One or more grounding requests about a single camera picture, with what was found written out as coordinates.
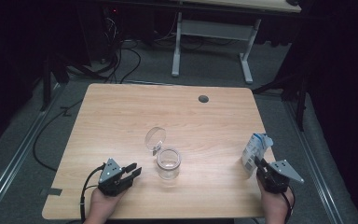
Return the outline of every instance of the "wire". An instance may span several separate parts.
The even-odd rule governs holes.
[[[33,155],[34,155],[34,159],[41,164],[43,167],[53,171],[53,172],[57,172],[57,169],[46,165],[45,163],[43,163],[41,160],[39,160],[39,158],[37,157],[36,154],[36,144],[37,141],[39,140],[40,135],[42,134],[43,131],[46,130],[46,128],[49,126],[49,124],[51,124],[52,121],[54,121],[57,117],[59,117],[60,115],[62,115],[63,113],[66,113],[69,109],[71,109],[72,107],[74,107],[75,105],[79,104],[80,102],[82,102],[83,99],[81,99],[80,101],[77,101],[76,103],[74,103],[73,105],[69,106],[68,108],[65,108],[61,113],[59,113],[58,115],[56,115],[54,118],[52,118],[51,120],[48,121],[48,123],[45,124],[45,126],[43,126],[43,128],[40,130],[39,134],[37,135],[36,139],[34,140],[34,145],[33,145]]]
[[[117,26],[116,26],[115,22],[114,22],[112,19],[110,19],[110,18],[105,18],[105,19],[106,19],[106,20],[109,20],[109,21],[111,22],[111,23],[110,23],[110,27],[109,27],[109,29],[108,29],[108,32],[110,32],[110,30],[112,29],[112,27],[115,26],[115,31],[114,31],[112,40],[110,40],[109,35],[108,35],[107,33],[105,33],[106,36],[107,36],[107,38],[108,38],[108,45],[110,45],[110,44],[115,40],[115,38],[116,38]]]
[[[91,186],[86,187],[86,189],[97,188],[97,187],[98,187],[98,185],[91,185]]]
[[[136,52],[136,51],[133,50],[133,49],[126,49],[126,50],[129,50],[129,51],[132,51],[133,53],[135,53],[135,54],[138,56],[139,61],[138,61],[138,63],[136,64],[136,66],[135,66],[127,75],[125,75],[125,76],[120,80],[120,84],[123,84],[124,79],[125,79],[126,77],[128,77],[133,71],[135,71],[135,70],[139,67],[139,64],[141,64],[141,55],[139,55],[138,52]]]
[[[116,71],[117,71],[118,67],[119,67],[120,64],[121,64],[121,50],[122,50],[122,46],[123,46],[123,42],[120,42],[120,47],[118,48],[117,64],[116,64],[116,66],[114,67],[113,71],[110,73],[110,75],[107,77],[107,79],[106,79],[106,81],[105,81],[104,83],[108,82],[109,79],[110,79],[110,83],[112,83],[113,78],[115,79],[115,83],[117,83]]]
[[[85,201],[85,197],[84,197],[84,194],[86,192],[86,189],[89,189],[90,187],[87,187],[89,181],[90,181],[90,178],[95,174],[97,173],[98,171],[101,171],[103,170],[103,168],[105,167],[106,163],[103,163],[102,166],[96,168],[95,170],[93,170],[89,176],[87,177],[86,179],[86,182],[84,183],[84,186],[83,186],[83,190],[81,191],[81,196],[80,196],[80,215],[81,215],[81,221],[82,223],[86,220],[86,209],[85,209],[85,204],[84,204],[84,201]]]
[[[172,37],[176,36],[176,35],[171,35],[171,36],[170,36],[170,34],[172,33],[173,27],[175,26],[175,22],[176,22],[177,16],[178,16],[178,13],[176,12],[176,13],[175,13],[175,17],[173,18],[171,30],[170,30],[164,37],[162,37],[162,38],[160,38],[160,39],[155,39],[155,40],[154,40],[155,42],[158,42],[158,41],[160,41],[160,40],[171,39]]]
[[[173,37],[176,37],[176,35],[173,35],[173,36],[170,36],[169,38],[166,38],[164,40],[159,40],[159,41],[155,41],[155,44],[159,45],[159,46],[162,46],[162,47],[170,47],[170,46],[173,46],[176,44],[175,40],[171,40]],[[159,42],[162,42],[162,41],[170,41],[168,44],[161,44]]]
[[[205,39],[205,42],[210,43],[210,44],[214,44],[214,45],[218,45],[218,46],[233,45],[233,44],[235,44],[237,42],[240,42],[239,40],[230,39],[226,43],[219,43],[216,40],[217,40],[216,38],[210,38],[210,39]]]
[[[252,220],[253,220],[256,224],[260,224],[260,222],[258,222],[257,219],[252,218]]]
[[[283,198],[287,204],[287,214],[286,214],[286,218],[284,219],[284,223],[287,223],[289,221],[289,218],[293,213],[293,208],[295,207],[295,203],[296,203],[295,192],[293,191],[292,187],[290,187],[290,186],[288,186],[288,187],[292,191],[292,194],[293,194],[293,204],[292,205],[290,204],[289,200],[286,197],[286,194],[284,192],[282,192],[281,195],[283,196]]]
[[[182,49],[194,51],[194,50],[200,49],[204,45],[204,38],[203,37],[190,38],[189,36],[187,36],[186,40],[189,41],[190,44],[196,43],[198,41],[200,42],[200,44],[198,46],[196,46],[195,48],[187,48],[183,44],[181,44]]]

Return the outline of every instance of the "human hand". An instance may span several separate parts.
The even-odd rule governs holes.
[[[257,184],[261,191],[261,203],[266,218],[266,224],[283,224],[289,209],[286,200],[281,194],[267,192],[258,178]],[[284,194],[291,206],[293,206],[295,196],[290,188],[288,188]]]
[[[99,189],[95,189],[91,194],[89,204],[89,215],[85,224],[102,224],[112,216],[118,202],[126,193],[126,190],[116,197],[105,196]]]

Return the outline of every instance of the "table hole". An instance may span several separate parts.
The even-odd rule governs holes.
[[[206,95],[201,95],[201,96],[199,96],[199,101],[200,101],[201,103],[208,103],[209,98],[208,98],[208,96],[206,96]]]

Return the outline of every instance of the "floor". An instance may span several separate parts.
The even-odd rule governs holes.
[[[112,82],[193,86],[242,87],[255,89],[273,80],[289,46],[255,45],[249,56],[254,83],[244,82],[238,53],[242,42],[210,39],[183,45],[181,74],[171,76],[172,42],[153,46],[128,41],[121,51],[121,63]],[[94,62],[92,69],[104,66]],[[34,97],[11,120],[0,139],[0,223],[67,223],[70,220],[45,220],[41,212],[46,200],[43,193],[51,186],[54,172],[36,161],[57,168],[66,142],[76,121],[76,114],[90,83],[101,82],[71,75],[67,85],[53,85],[53,102],[42,107],[42,84]],[[255,95],[272,150],[277,160],[287,159],[306,180],[293,183],[296,207],[289,223],[358,223],[358,213],[351,202],[337,167],[324,141],[323,131],[307,98],[304,132],[294,122],[296,102],[283,102],[280,90]],[[63,116],[63,107],[75,105]],[[237,218],[237,224],[255,223]]]

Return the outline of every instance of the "table surface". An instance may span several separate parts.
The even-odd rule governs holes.
[[[301,11],[300,6],[291,6],[286,0],[182,0],[183,2],[220,5],[225,7],[246,7],[280,12]]]
[[[200,95],[209,102],[201,103]],[[166,130],[163,147],[181,153],[174,180],[158,176],[156,157],[145,146],[153,127]],[[80,218],[86,178],[108,158],[143,168],[111,218],[262,217],[255,174],[244,178],[241,153],[252,133],[264,131],[249,89],[91,84],[52,184],[62,193],[48,196],[43,217]],[[274,161],[271,149],[265,158]]]

